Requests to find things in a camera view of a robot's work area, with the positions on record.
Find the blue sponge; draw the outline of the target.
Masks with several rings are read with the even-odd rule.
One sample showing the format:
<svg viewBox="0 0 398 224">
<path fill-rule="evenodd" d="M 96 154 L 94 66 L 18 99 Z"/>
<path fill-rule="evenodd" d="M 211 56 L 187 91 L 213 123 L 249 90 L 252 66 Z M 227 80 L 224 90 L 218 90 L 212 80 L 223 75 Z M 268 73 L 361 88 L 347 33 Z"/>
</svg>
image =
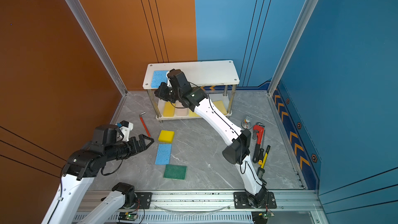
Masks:
<svg viewBox="0 0 398 224">
<path fill-rule="evenodd" d="M 152 81 L 151 81 L 151 87 L 152 88 L 159 88 L 162 83 L 168 83 L 168 77 L 167 74 L 169 71 L 154 71 L 153 76 L 152 76 Z"/>
<path fill-rule="evenodd" d="M 159 144 L 155 165 L 167 165 L 170 162 L 172 144 Z"/>
</svg>

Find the long yellow foam sponge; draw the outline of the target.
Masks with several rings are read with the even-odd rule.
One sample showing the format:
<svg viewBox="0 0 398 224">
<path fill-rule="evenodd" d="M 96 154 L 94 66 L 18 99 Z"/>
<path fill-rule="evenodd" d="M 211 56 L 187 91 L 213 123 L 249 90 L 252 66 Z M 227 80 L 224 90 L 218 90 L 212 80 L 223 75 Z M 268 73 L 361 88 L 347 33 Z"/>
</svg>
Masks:
<svg viewBox="0 0 398 224">
<path fill-rule="evenodd" d="M 166 118 L 174 117 L 175 109 L 175 106 L 171 102 L 165 102 L 162 116 Z"/>
</svg>

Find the yellow porous sponge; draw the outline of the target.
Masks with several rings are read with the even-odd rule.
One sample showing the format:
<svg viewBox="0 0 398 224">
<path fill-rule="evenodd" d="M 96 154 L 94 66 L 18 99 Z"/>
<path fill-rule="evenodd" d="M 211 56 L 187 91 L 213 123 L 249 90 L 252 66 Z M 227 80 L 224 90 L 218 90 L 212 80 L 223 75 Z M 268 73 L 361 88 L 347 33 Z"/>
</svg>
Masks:
<svg viewBox="0 0 398 224">
<path fill-rule="evenodd" d="M 200 118 L 200 115 L 196 114 L 195 112 L 189 110 L 189 117 L 192 118 Z"/>
</svg>

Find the small thick yellow sponge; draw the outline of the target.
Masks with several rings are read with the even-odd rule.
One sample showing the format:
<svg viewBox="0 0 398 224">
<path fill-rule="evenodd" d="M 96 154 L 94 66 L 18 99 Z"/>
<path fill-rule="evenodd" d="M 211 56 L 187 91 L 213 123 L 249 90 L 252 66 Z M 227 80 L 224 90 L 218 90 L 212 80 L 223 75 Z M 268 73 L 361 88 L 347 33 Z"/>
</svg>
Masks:
<svg viewBox="0 0 398 224">
<path fill-rule="evenodd" d="M 175 136 L 175 132 L 174 131 L 167 131 L 167 130 L 162 130 L 160 132 L 158 141 L 160 143 L 168 143 L 171 144 L 173 142 Z"/>
</svg>

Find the cream yellow sponge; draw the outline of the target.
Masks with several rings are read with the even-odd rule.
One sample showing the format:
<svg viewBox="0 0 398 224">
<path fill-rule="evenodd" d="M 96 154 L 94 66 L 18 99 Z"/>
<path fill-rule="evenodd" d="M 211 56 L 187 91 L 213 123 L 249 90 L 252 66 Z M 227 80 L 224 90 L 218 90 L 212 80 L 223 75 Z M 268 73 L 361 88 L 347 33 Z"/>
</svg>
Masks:
<svg viewBox="0 0 398 224">
<path fill-rule="evenodd" d="M 225 108 L 225 105 L 223 103 L 223 101 L 219 100 L 219 101 L 213 101 L 214 106 L 223 114 L 223 115 L 227 115 L 227 109 Z"/>
</svg>

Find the green scouring pad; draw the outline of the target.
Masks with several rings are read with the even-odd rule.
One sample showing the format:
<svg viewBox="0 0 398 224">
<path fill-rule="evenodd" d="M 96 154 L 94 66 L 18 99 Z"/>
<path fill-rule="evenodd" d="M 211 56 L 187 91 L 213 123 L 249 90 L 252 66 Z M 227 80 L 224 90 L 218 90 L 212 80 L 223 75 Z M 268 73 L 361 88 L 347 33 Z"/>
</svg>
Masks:
<svg viewBox="0 0 398 224">
<path fill-rule="evenodd" d="M 185 180 L 187 173 L 187 166 L 179 166 L 174 164 L 167 164 L 164 171 L 164 178 Z"/>
</svg>

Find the pale pink sponge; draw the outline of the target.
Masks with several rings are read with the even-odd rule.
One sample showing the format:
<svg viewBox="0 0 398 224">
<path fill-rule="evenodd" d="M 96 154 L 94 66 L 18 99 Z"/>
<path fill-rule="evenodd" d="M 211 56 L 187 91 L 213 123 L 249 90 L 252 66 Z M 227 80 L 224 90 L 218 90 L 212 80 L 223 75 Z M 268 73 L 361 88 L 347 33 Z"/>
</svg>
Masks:
<svg viewBox="0 0 398 224">
<path fill-rule="evenodd" d="M 175 109 L 175 116 L 176 117 L 187 117 L 189 116 L 189 109 L 183 107 L 177 107 Z"/>
</svg>

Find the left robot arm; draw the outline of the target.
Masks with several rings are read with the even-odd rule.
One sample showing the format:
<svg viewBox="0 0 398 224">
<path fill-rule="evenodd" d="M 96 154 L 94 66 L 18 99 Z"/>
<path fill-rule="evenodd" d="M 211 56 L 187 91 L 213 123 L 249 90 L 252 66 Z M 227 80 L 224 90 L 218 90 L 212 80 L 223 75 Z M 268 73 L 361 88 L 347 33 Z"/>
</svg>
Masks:
<svg viewBox="0 0 398 224">
<path fill-rule="evenodd" d="M 58 191 L 43 218 L 45 224 L 70 224 L 90 185 L 98 174 L 106 176 L 104 168 L 110 161 L 120 161 L 147 150 L 154 139 L 140 134 L 131 137 L 133 124 L 122 121 L 118 124 L 100 125 L 94 129 L 93 138 L 67 160 L 60 175 Z M 152 194 L 136 193 L 135 187 L 117 183 L 104 200 L 83 220 L 82 224 L 103 224 L 119 209 L 121 221 L 135 221 L 139 211 L 150 207 Z"/>
</svg>

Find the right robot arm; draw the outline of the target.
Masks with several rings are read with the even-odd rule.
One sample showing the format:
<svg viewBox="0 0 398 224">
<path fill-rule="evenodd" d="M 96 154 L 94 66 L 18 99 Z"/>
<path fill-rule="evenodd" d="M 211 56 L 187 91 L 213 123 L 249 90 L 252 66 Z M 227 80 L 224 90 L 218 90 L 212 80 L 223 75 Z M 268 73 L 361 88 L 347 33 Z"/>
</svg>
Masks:
<svg viewBox="0 0 398 224">
<path fill-rule="evenodd" d="M 181 70 L 171 69 L 167 79 L 171 85 L 162 82 L 155 91 L 155 96 L 171 103 L 180 102 L 183 107 L 206 120 L 227 145 L 222 155 L 238 169 L 250 206 L 259 208 L 264 205 L 267 188 L 252 164 L 249 150 L 251 132 L 231 122 L 216 108 L 209 94 L 198 86 L 193 87 Z"/>
</svg>

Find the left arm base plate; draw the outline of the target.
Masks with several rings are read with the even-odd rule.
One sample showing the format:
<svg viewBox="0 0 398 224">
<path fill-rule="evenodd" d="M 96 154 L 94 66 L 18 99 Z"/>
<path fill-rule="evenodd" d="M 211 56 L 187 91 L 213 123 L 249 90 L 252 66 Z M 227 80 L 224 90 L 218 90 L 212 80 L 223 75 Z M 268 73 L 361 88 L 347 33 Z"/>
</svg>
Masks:
<svg viewBox="0 0 398 224">
<path fill-rule="evenodd" d="M 152 192 L 135 192 L 125 195 L 124 209 L 150 209 Z"/>
</svg>

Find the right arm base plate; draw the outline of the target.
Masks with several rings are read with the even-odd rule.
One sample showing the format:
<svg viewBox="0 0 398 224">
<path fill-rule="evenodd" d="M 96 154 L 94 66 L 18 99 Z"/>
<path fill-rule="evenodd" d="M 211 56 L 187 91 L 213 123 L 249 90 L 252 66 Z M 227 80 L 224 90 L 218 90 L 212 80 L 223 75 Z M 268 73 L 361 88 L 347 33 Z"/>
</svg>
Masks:
<svg viewBox="0 0 398 224">
<path fill-rule="evenodd" d="M 234 192 L 234 206 L 236 209 L 250 209 L 250 208 L 261 208 L 261 209 L 276 209 L 276 199 L 273 192 L 267 191 L 265 195 L 260 198 L 256 196 L 249 196 L 247 192 Z"/>
</svg>

